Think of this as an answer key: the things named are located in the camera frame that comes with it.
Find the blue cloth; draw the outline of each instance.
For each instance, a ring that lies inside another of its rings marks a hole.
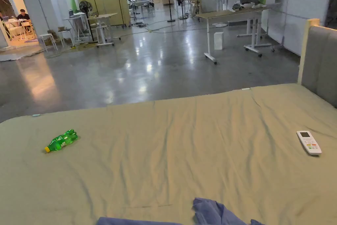
[[[195,198],[193,209],[200,225],[247,225],[223,204],[214,200]],[[251,225],[263,225],[255,220],[250,222]]]
[[[136,220],[100,217],[96,225],[181,225],[181,224],[171,222],[149,222],[149,221],[136,221]]]
[[[210,199],[195,198],[193,209],[199,225],[247,225],[223,204]],[[251,220],[251,225],[263,225]],[[181,225],[171,222],[150,222],[100,217],[96,225]]]

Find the white box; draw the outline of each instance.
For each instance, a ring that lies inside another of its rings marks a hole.
[[[214,33],[214,50],[223,50],[223,32]]]

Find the white pillar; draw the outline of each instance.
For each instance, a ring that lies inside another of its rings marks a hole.
[[[51,0],[24,0],[24,3],[38,36],[48,30],[58,31],[58,17]]]

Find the upholstered headboard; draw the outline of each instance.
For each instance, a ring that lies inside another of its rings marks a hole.
[[[307,21],[298,82],[337,107],[337,30]]]

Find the remote control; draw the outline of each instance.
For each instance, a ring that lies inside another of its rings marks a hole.
[[[297,131],[297,135],[310,155],[320,155],[322,153],[320,146],[309,131]]]

